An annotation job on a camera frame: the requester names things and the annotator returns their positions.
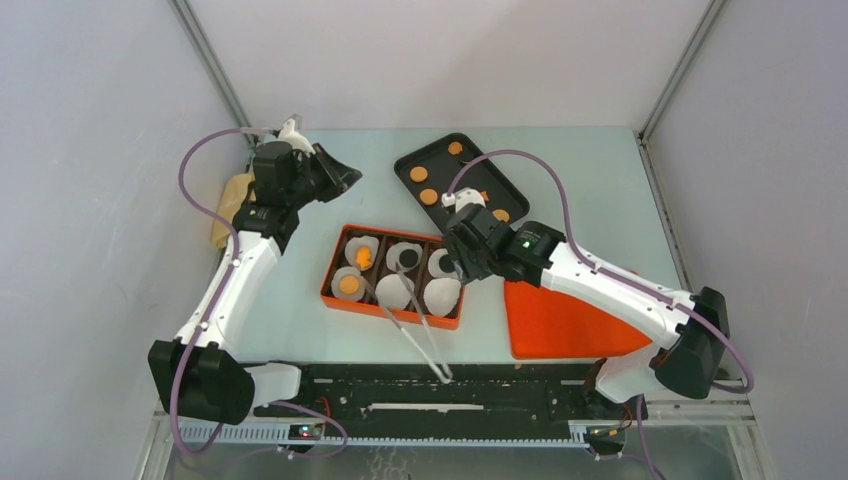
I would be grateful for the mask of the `black sandwich cookie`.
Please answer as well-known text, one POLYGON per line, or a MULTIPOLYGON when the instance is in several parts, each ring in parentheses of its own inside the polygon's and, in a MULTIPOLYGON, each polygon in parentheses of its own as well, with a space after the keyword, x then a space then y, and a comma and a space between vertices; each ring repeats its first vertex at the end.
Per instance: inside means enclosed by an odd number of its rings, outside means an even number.
POLYGON ((419 253, 415 249, 404 249, 400 252, 398 261, 403 268, 414 268, 419 262, 419 253))
POLYGON ((446 274, 452 274, 455 272, 453 261, 447 255, 442 256, 438 260, 438 267, 446 274))

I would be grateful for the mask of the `metal tongs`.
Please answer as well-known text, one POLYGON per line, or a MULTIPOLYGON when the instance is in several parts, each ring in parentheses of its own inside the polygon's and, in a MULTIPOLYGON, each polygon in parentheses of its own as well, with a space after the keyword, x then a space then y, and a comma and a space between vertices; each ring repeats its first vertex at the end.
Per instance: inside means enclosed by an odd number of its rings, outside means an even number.
POLYGON ((415 296, 414 282, 408 278, 404 272, 398 270, 394 273, 394 275, 398 278, 397 283, 401 285, 404 290, 407 292, 409 296, 409 301, 413 306, 412 312, 415 317, 418 319, 418 323, 423 328, 423 332, 425 333, 427 340, 430 344, 430 350, 425 349, 416 338, 410 333, 410 331, 404 326, 404 322, 401 321, 398 316, 395 314, 394 310, 390 308, 390 304, 385 302, 386 295, 381 296, 378 292, 377 285, 379 282, 373 283, 368 281, 363 281, 365 286, 367 287, 368 293, 372 296, 372 298, 376 301, 378 307, 382 310, 384 316, 389 319, 397 328, 397 330, 403 335, 403 337, 410 343, 410 345, 419 353, 420 357, 424 360, 424 363, 430 368, 430 370, 435 374, 437 380, 444 384, 449 385, 454 381, 453 372, 448 365, 448 362, 444 359, 444 356, 441 354, 440 348, 434 338, 432 333, 431 326, 427 317, 424 313, 424 309, 420 305, 417 297, 415 296))

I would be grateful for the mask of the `orange box lid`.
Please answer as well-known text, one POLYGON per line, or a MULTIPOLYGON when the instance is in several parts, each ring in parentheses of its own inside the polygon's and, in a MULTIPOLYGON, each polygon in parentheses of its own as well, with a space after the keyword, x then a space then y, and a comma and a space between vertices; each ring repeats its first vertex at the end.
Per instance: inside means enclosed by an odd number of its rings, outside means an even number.
POLYGON ((506 282, 503 296, 516 359, 617 357, 651 343, 624 321, 563 293, 506 282))

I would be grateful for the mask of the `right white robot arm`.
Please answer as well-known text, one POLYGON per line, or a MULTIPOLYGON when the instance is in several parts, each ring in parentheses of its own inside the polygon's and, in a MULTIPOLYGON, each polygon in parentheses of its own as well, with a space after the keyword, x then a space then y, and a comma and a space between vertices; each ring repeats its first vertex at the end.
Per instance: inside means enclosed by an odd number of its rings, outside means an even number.
POLYGON ((646 347, 596 363, 581 392, 588 414, 606 418, 621 403, 659 390, 702 400, 714 389, 728 340, 721 293, 651 285, 539 222, 513 229, 471 188, 445 193, 441 203, 452 215, 443 241, 462 283, 497 276, 569 295, 649 338, 646 347))

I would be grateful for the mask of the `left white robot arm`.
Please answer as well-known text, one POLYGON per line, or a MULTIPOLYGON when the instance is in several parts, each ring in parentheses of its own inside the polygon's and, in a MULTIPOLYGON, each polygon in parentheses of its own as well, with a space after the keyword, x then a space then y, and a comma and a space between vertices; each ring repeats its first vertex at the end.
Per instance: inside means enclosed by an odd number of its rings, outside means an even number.
POLYGON ((265 140, 254 151, 254 178, 238 210, 227 220, 199 209, 230 234, 222 260, 175 338, 155 341, 148 353, 162 407, 173 420, 238 425, 254 408, 275 401, 297 417, 316 403, 316 390, 301 380, 300 368, 279 362, 246 367, 237 346, 262 284, 300 224, 300 210, 338 198, 362 174, 311 143, 297 115, 278 129, 245 132, 265 140))

